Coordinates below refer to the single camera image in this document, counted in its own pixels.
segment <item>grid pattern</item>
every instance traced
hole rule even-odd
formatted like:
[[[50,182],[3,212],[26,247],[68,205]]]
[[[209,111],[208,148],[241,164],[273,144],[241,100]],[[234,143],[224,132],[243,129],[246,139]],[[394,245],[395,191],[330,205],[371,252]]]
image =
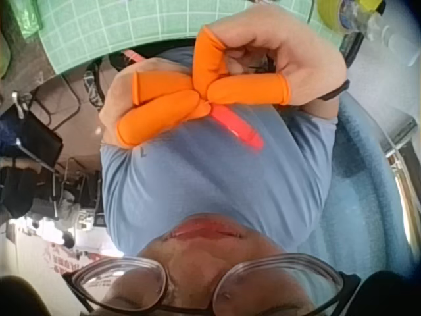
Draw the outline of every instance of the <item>grid pattern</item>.
[[[57,74],[114,51],[159,40],[196,36],[202,25],[253,5],[246,0],[37,0],[39,31]],[[279,0],[307,21],[311,0]],[[323,25],[317,7],[310,27],[340,46],[342,36]]]

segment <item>nose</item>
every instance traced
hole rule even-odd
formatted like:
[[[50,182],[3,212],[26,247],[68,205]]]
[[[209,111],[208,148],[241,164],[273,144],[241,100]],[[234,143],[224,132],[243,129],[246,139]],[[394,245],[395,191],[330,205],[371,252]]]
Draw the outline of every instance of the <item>nose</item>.
[[[206,308],[230,266],[223,259],[200,250],[174,254],[167,265],[169,279],[176,288],[173,304],[186,308]]]

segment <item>lips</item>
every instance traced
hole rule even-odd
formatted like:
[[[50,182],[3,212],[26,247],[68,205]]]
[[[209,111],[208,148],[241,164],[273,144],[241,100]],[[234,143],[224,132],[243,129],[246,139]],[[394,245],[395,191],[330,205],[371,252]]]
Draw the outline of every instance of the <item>lips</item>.
[[[184,221],[177,226],[169,238],[178,240],[189,240],[192,238],[221,239],[221,238],[241,238],[241,231],[234,225],[225,221],[215,219],[199,218]]]

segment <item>black wristband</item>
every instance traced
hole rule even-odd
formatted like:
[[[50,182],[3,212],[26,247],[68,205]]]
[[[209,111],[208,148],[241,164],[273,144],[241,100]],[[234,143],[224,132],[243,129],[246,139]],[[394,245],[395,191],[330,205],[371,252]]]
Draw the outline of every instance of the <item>black wristband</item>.
[[[329,101],[331,99],[336,98],[339,94],[341,94],[342,92],[344,92],[345,90],[347,90],[349,88],[349,80],[347,79],[342,86],[340,86],[338,89],[335,89],[334,91],[329,92],[328,94],[323,95],[322,97],[319,97],[319,100],[322,101]]]

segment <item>bottle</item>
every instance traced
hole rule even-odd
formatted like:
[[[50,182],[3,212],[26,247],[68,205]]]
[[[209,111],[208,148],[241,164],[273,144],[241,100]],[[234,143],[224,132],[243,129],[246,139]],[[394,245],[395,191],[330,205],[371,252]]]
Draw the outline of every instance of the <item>bottle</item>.
[[[369,41],[380,42],[402,63],[412,66],[421,48],[396,33],[376,11],[368,11],[354,0],[342,0],[339,21],[346,33],[361,32]]]

